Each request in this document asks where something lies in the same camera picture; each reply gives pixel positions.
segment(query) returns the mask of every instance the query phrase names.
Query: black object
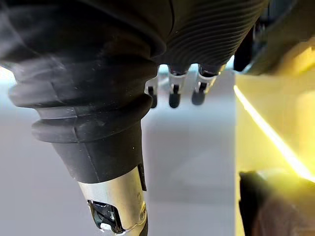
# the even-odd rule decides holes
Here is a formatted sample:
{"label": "black object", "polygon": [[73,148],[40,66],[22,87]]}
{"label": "black object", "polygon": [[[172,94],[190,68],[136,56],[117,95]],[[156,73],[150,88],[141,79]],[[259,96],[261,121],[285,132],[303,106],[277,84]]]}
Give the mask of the black object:
{"label": "black object", "polygon": [[193,105],[200,106],[204,103],[206,95],[203,92],[193,91],[191,102]]}
{"label": "black object", "polygon": [[255,220],[259,210],[263,207],[274,190],[256,172],[240,173],[239,201],[240,213],[243,220],[245,236],[253,236]]}
{"label": "black object", "polygon": [[169,106],[171,108],[177,108],[181,102],[181,95],[179,92],[179,85],[174,85],[173,93],[169,95]]}
{"label": "black object", "polygon": [[181,102],[181,95],[177,93],[172,93],[169,95],[169,106],[171,108],[177,108]]}
{"label": "black object", "polygon": [[257,34],[253,45],[253,59],[246,71],[248,74],[260,75],[272,72],[285,53],[298,43],[308,41],[315,34],[314,0],[286,0],[286,2],[288,4],[283,6],[287,9],[282,15],[266,30]]}
{"label": "black object", "polygon": [[88,201],[88,205],[91,210],[93,220],[99,229],[102,229],[101,224],[106,224],[110,225],[112,231],[115,233],[122,233],[124,231],[116,207],[92,201]]}
{"label": "black object", "polygon": [[10,98],[34,108],[34,135],[51,142],[77,181],[142,165],[145,82],[160,63],[225,64],[267,0],[2,0],[0,61]]}

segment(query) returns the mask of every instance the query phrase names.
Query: dark machine part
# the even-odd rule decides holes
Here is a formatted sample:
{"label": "dark machine part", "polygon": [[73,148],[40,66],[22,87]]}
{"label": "dark machine part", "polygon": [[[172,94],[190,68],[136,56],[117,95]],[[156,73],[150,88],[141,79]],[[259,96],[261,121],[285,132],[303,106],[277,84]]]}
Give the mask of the dark machine part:
{"label": "dark machine part", "polygon": [[88,200],[88,205],[91,209],[93,220],[100,230],[104,230],[102,224],[105,224],[106,226],[110,226],[111,230],[115,233],[124,232],[116,207],[90,200]]}
{"label": "dark machine part", "polygon": [[278,173],[240,173],[239,201],[245,236],[315,233],[315,184]]}
{"label": "dark machine part", "polygon": [[87,184],[84,191],[119,182],[135,168],[145,190],[140,120],[152,103],[145,82],[161,63],[199,63],[218,72],[266,5],[2,0],[0,63],[17,81],[9,96],[16,106],[38,111],[34,136],[53,144],[70,175]]}
{"label": "dark machine part", "polygon": [[285,53],[315,34],[313,0],[270,0],[235,53],[234,69],[251,75],[268,74]]}

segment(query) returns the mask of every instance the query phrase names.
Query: yellow light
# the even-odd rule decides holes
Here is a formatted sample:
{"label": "yellow light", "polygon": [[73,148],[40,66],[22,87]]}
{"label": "yellow light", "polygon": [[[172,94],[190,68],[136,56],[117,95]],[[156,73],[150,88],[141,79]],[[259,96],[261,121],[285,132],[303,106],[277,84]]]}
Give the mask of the yellow light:
{"label": "yellow light", "polygon": [[300,177],[315,182],[315,176],[312,175],[312,173],[298,159],[297,155],[291,150],[291,148],[282,140],[282,138],[276,133],[276,131],[257,112],[257,110],[245,98],[245,96],[242,94],[242,92],[238,89],[236,85],[234,86],[234,91],[237,98],[244,106],[245,110],[249,113],[249,115],[255,121],[258,127],[264,132],[264,134],[273,142],[273,144],[281,152],[283,158],[291,166],[295,173],[297,173]]}

